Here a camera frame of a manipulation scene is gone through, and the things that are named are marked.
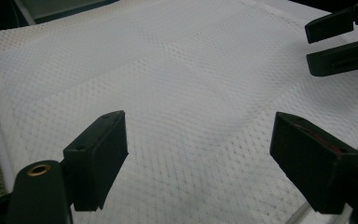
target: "textured white surface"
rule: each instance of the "textured white surface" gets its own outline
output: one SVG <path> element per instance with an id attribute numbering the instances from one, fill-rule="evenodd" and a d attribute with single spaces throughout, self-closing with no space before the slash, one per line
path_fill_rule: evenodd
<path id="1" fill-rule="evenodd" d="M 312 77 L 305 60 L 347 40 L 309 45 L 306 22 L 253 1 L 127 0 L 0 32 L 13 172 L 124 110 L 130 155 L 104 210 L 75 221 L 285 223 L 305 201 L 269 155 L 275 112 L 358 147 L 358 71 Z"/>

